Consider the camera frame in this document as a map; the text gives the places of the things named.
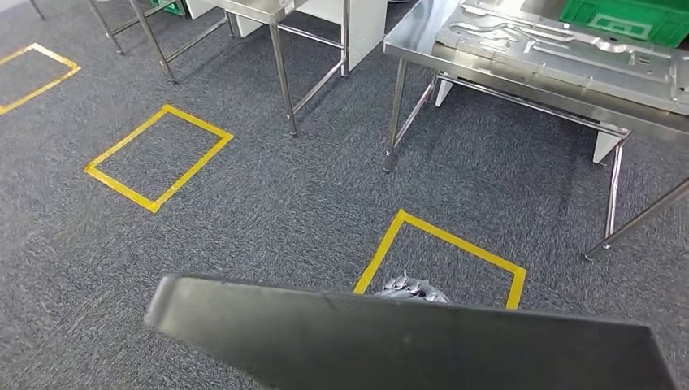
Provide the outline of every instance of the metal table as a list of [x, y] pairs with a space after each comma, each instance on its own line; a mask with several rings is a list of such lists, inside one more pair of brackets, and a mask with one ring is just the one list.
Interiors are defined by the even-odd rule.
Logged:
[[[160, 65], [163, 67], [167, 73], [168, 80], [170, 82], [176, 83], [175, 76], [170, 69], [169, 62], [176, 59], [180, 54], [184, 53], [186, 50], [196, 45], [198, 42], [208, 37], [212, 32], [227, 24], [230, 29], [230, 36], [232, 38], [239, 34], [239, 29], [237, 27], [236, 17], [243, 16], [250, 20], [255, 20], [261, 24], [268, 24], [271, 30], [271, 40], [273, 42], [273, 50], [275, 51], [275, 61], [277, 62], [278, 75], [280, 80], [280, 87], [282, 89], [282, 94], [285, 102], [285, 112], [286, 118], [289, 123], [289, 134], [295, 137], [297, 135], [297, 126], [294, 121], [294, 115], [303, 108], [306, 103], [308, 103], [311, 98], [313, 98], [316, 93], [318, 93], [323, 86], [338, 72], [342, 76], [349, 76], [349, 0], [343, 0], [343, 21], [341, 42], [331, 41], [329, 39], [319, 37], [311, 32], [302, 31], [298, 28], [289, 27], [280, 24], [288, 15], [294, 12], [298, 7], [304, 5], [309, 0], [205, 0], [209, 4], [223, 8], [225, 11], [225, 16], [218, 22], [211, 25], [206, 31], [194, 37], [191, 41], [182, 45], [178, 50], [175, 50], [172, 54], [165, 55], [160, 49], [158, 40], [151, 31], [146, 18], [149, 16], [160, 12], [165, 7], [171, 5], [172, 3], [177, 3], [180, 9], [184, 9], [181, 0], [162, 0], [156, 7], [144, 12], [138, 4], [138, 0], [129, 0], [132, 8], [136, 12], [136, 18], [125, 22], [117, 28], [110, 29], [108, 27], [105, 19], [102, 17], [98, 7], [96, 6], [96, 0], [89, 0], [89, 5], [96, 15], [98, 22], [101, 24], [103, 30], [106, 32], [106, 36], [109, 37], [115, 44], [115, 48], [119, 54], [124, 54], [121, 46], [115, 40], [115, 35], [121, 33], [122, 31], [132, 27], [133, 25], [139, 23], [143, 27], [146, 36], [156, 54], [160, 59]], [[289, 33], [297, 34], [301, 37], [309, 38], [313, 41], [323, 43], [328, 46], [336, 47], [340, 50], [340, 61], [327, 72], [327, 74], [318, 82], [316, 85], [306, 93], [306, 95], [296, 104], [292, 104], [292, 98], [289, 93], [289, 85], [287, 81], [287, 74], [284, 69], [284, 59], [282, 54], [282, 45], [280, 44], [280, 30], [287, 31]]]
[[[542, 12], [540, 15], [544, 17], [551, 16], [554, 9], [560, 9], [557, 4], [553, 5], [554, 2], [546, 0], [492, 0], [492, 2], [496, 4], [511, 2], [513, 4], [510, 5], [518, 8], [528, 7], [530, 10], [536, 10], [536, 13]], [[437, 43], [436, 34], [460, 3], [460, 0], [419, 0], [409, 14], [383, 40], [383, 52], [399, 58], [392, 119], [383, 164], [386, 172], [392, 170], [396, 147], [416, 115], [425, 103], [431, 100], [434, 91], [438, 89], [437, 83], [448, 81], [620, 137], [622, 141], [615, 148], [613, 160], [605, 240], [587, 254], [587, 259], [594, 258], [602, 249], [609, 248], [614, 241], [625, 236], [640, 222], [657, 214], [689, 192], [687, 180], [684, 180], [678, 187], [616, 231], [615, 206], [624, 141], [631, 132], [650, 134], [667, 141], [687, 141], [689, 140], [686, 137], [689, 134], [689, 118], [555, 80], [538, 73], [523, 71]], [[401, 99], [409, 62], [429, 67], [433, 70], [433, 76], [412, 112], [399, 127]]]

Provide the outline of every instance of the yellow tape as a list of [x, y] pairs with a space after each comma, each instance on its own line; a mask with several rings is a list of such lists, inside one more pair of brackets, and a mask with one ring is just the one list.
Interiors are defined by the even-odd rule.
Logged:
[[375, 255], [373, 255], [370, 264], [364, 270], [362, 277], [359, 278], [356, 287], [354, 287], [355, 294], [363, 294], [366, 288], [368, 288], [368, 285], [371, 284], [375, 272], [378, 270], [378, 267], [380, 267], [380, 263], [383, 262], [383, 258], [390, 249], [390, 245], [392, 245], [392, 240], [395, 239], [402, 224], [405, 222], [405, 215], [406, 213], [404, 210], [400, 209], [397, 211], [397, 215], [395, 215], [392, 223], [390, 223], [388, 231], [385, 232], [385, 236], [383, 236], [383, 239], [380, 241], [378, 250], [375, 251]]
[[422, 219], [414, 217], [413, 215], [408, 214], [406, 211], [402, 209], [400, 209], [397, 212], [397, 215], [395, 215], [395, 219], [392, 220], [392, 223], [390, 224], [388, 231], [385, 232], [385, 236], [383, 236], [383, 239], [380, 241], [380, 246], [378, 247], [378, 250], [375, 251], [375, 255], [371, 259], [369, 265], [364, 270], [361, 278], [359, 278], [356, 287], [354, 287], [354, 293], [363, 294], [366, 291], [368, 285], [373, 280], [375, 272], [378, 270], [380, 264], [383, 262], [385, 254], [390, 249], [392, 241], [395, 239], [395, 236], [400, 231], [402, 224], [405, 222], [416, 228], [423, 230], [424, 232], [432, 236], [438, 237], [443, 241], [447, 241], [448, 243], [455, 245], [458, 248], [465, 250], [466, 252], [469, 252], [470, 254], [473, 254], [474, 256], [485, 260], [486, 262], [490, 262], [494, 266], [511, 272], [513, 274], [512, 284], [509, 288], [509, 295], [507, 296], [507, 303], [505, 307], [507, 309], [513, 310], [519, 307], [519, 300], [522, 297], [522, 289], [524, 286], [524, 280], [527, 277], [527, 270], [521, 268], [520, 266], [512, 262], [508, 262], [507, 260], [504, 260], [503, 258], [500, 258], [483, 248], [479, 248], [478, 246], [471, 244], [467, 240], [463, 240], [462, 238], [454, 236], [450, 232], [446, 232], [445, 230], [433, 226]]
[[[165, 114], [171, 114], [182, 120], [186, 120], [191, 124], [195, 124], [199, 128], [202, 128], [207, 132], [215, 134], [220, 138], [220, 140], [215, 145], [213, 145], [213, 147], [210, 148], [210, 150], [208, 150], [198, 161], [196, 161], [192, 165], [192, 167], [189, 168], [188, 171], [186, 171], [179, 179], [177, 179], [177, 181], [170, 188], [168, 188], [164, 193], [162, 193], [162, 195], [158, 199], [156, 199], [155, 201], [151, 201], [149, 198], [137, 193], [128, 186], [120, 183], [119, 181], [113, 179], [109, 175], [100, 171], [96, 168], [96, 166], [102, 163], [103, 160], [105, 160], [106, 158], [110, 157], [113, 153], [122, 149], [122, 147], [124, 147], [128, 142], [136, 138], [138, 135], [144, 132], [144, 130], [149, 128], [152, 124], [159, 121]], [[160, 206], [163, 203], [170, 199], [170, 197], [174, 193], [176, 193], [177, 190], [179, 190], [189, 179], [191, 179], [191, 177], [194, 176], [196, 172], [198, 172], [204, 165], [206, 165], [206, 163], [208, 163], [208, 161], [216, 153], [218, 153], [218, 151], [220, 151], [223, 148], [223, 146], [225, 146], [232, 139], [232, 137], [233, 135], [229, 132], [225, 132], [224, 130], [217, 128], [202, 119], [187, 114], [186, 112], [179, 110], [169, 104], [165, 104], [158, 112], [156, 112], [153, 116], [148, 118], [144, 123], [139, 125], [139, 127], [135, 128], [134, 131], [130, 132], [120, 142], [111, 146], [108, 150], [96, 157], [92, 162], [89, 162], [86, 168], [84, 168], [84, 172], [100, 180], [103, 184], [114, 189], [118, 193], [121, 193], [137, 205], [144, 207], [145, 209], [155, 213], [160, 209]]]
[[74, 76], [74, 74], [77, 73], [81, 69], [81, 67], [79, 67], [79, 65], [77, 65], [76, 63], [70, 61], [67, 58], [64, 58], [63, 56], [61, 56], [57, 53], [54, 53], [54, 52], [46, 49], [45, 47], [43, 47], [41, 45], [38, 45], [37, 43], [34, 43], [34, 44], [29, 45], [27, 47], [24, 47], [21, 50], [17, 50], [15, 53], [12, 53], [3, 59], [0, 59], [0, 66], [2, 66], [4, 63], [11, 61], [12, 59], [19, 57], [20, 55], [28, 52], [29, 50], [35, 50], [41, 54], [44, 54], [44, 55], [54, 59], [55, 61], [69, 67], [70, 71], [67, 72], [66, 74], [56, 78], [55, 80], [52, 80], [50, 83], [43, 85], [39, 89], [36, 89], [35, 91], [29, 93], [28, 95], [21, 97], [20, 99], [8, 104], [7, 106], [0, 106], [0, 115], [6, 114], [7, 112], [14, 110], [18, 106], [21, 106], [25, 102], [28, 102], [29, 100], [35, 98], [36, 96], [40, 95], [41, 93], [44, 93], [48, 89], [53, 88], [55, 85], [60, 84], [61, 82], [65, 81], [67, 78]]

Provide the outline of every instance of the green crate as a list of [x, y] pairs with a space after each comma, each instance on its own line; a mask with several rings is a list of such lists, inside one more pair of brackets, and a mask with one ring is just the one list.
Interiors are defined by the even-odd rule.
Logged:
[[568, 0], [560, 20], [677, 47], [689, 35], [689, 0]]
[[[150, 1], [151, 1], [151, 6], [157, 7], [162, 0], [150, 0]], [[187, 15], [186, 10], [185, 10], [185, 8], [187, 7], [187, 4], [186, 4], [186, 2], [184, 2], [184, 0], [182, 0], [181, 2], [182, 2], [182, 9], [180, 9], [180, 6], [178, 6], [176, 2], [173, 2], [169, 6], [166, 6], [164, 11], [170, 12], [171, 14], [175, 14], [175, 15], [179, 15], [179, 16]]]

